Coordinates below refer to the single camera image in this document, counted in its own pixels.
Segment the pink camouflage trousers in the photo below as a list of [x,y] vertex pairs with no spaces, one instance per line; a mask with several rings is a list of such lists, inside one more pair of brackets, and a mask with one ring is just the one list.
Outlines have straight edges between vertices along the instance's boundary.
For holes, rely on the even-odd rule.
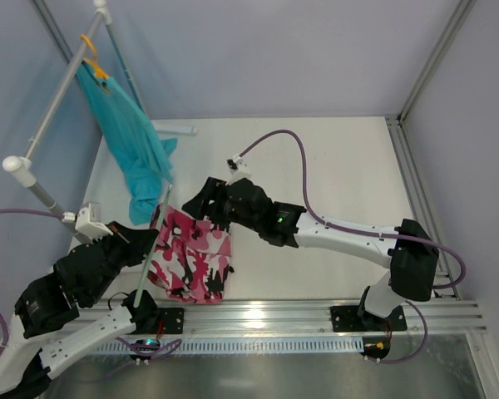
[[169,299],[186,303],[219,303],[225,295],[231,264],[231,232],[209,220],[196,220],[168,206],[157,206],[150,226],[157,229],[148,279]]

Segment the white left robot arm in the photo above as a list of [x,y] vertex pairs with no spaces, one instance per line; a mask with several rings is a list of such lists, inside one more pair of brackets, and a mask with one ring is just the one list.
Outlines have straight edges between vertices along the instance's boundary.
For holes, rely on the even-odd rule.
[[93,308],[122,269],[142,264],[157,229],[112,221],[108,234],[79,244],[52,271],[31,282],[14,305],[0,343],[0,398],[35,398],[93,349],[130,333],[149,332],[158,307],[137,290],[98,320],[66,334],[82,309]]

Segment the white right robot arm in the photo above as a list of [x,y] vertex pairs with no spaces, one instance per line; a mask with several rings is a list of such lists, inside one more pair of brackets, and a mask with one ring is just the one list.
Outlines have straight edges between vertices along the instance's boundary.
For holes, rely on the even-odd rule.
[[327,249],[385,268],[381,279],[364,289],[357,307],[367,330],[385,328],[405,301],[423,303],[432,297],[439,251],[415,220],[404,219],[397,227],[341,227],[312,216],[302,205],[272,200],[246,178],[229,184],[210,177],[182,209],[219,227],[239,224],[273,246]]

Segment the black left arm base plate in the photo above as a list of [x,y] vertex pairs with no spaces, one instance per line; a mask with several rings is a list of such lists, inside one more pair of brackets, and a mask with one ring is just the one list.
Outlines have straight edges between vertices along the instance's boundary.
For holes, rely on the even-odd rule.
[[149,334],[163,336],[181,335],[184,330],[185,310],[183,308],[158,308]]

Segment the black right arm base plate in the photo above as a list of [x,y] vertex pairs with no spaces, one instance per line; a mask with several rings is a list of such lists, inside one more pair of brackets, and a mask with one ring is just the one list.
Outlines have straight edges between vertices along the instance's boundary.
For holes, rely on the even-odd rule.
[[329,308],[334,333],[390,333],[408,330],[403,307],[396,307],[387,318],[358,315],[358,305],[341,305]]

